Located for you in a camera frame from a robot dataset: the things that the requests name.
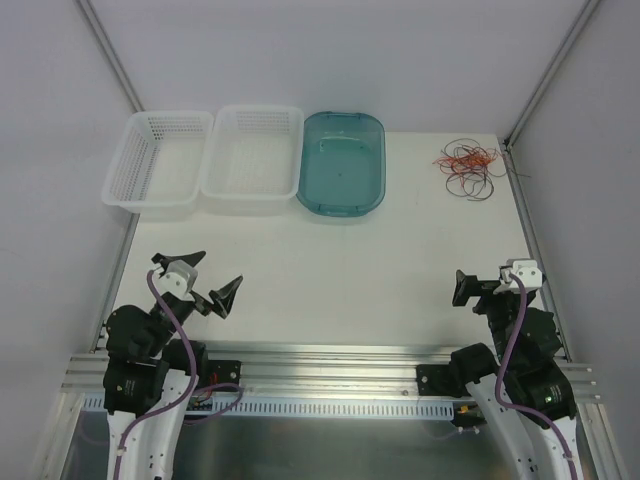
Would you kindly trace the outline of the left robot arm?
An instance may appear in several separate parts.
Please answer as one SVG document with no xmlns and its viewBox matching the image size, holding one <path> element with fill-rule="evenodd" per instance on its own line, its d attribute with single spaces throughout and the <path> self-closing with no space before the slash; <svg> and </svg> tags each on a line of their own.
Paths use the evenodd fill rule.
<svg viewBox="0 0 640 480">
<path fill-rule="evenodd" d="M 194 289 L 202 251 L 155 254 L 146 274 L 155 299 L 149 310 L 125 304 L 106 321 L 103 376 L 109 428 L 110 479 L 169 479 L 190 403 L 213 392 L 244 393 L 238 380 L 210 368 L 207 347 L 184 330 L 193 314 L 225 319 L 243 279 L 202 296 Z"/>
</svg>

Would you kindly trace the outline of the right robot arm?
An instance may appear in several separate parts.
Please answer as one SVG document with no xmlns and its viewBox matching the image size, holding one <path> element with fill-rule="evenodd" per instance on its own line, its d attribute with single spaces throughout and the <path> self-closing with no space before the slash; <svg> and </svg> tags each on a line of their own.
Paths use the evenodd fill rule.
<svg viewBox="0 0 640 480">
<path fill-rule="evenodd" d="M 496 280 L 456 273 L 455 307 L 477 301 L 493 344 L 452 353 L 450 386 L 470 395 L 514 479 L 581 479 L 574 391 L 556 363 L 563 344 L 552 313 L 533 307 L 545 276 L 534 260 L 511 260 Z"/>
</svg>

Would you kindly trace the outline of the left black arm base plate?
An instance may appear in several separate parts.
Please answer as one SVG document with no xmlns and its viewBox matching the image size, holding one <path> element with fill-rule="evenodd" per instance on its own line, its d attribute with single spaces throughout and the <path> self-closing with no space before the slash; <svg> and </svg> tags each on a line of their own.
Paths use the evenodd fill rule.
<svg viewBox="0 0 640 480">
<path fill-rule="evenodd" d="M 231 384 L 239 386 L 242 362 L 239 360 L 209 359 L 203 380 L 204 386 L 215 386 L 216 392 L 234 392 Z"/>
</svg>

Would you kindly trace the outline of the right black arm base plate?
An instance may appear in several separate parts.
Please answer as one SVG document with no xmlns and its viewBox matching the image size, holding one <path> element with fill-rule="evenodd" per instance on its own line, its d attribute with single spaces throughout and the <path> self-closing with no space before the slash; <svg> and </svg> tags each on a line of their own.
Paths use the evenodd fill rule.
<svg viewBox="0 0 640 480">
<path fill-rule="evenodd" d="M 419 396 L 450 396 L 454 388 L 446 364 L 419 364 L 415 368 Z"/>
</svg>

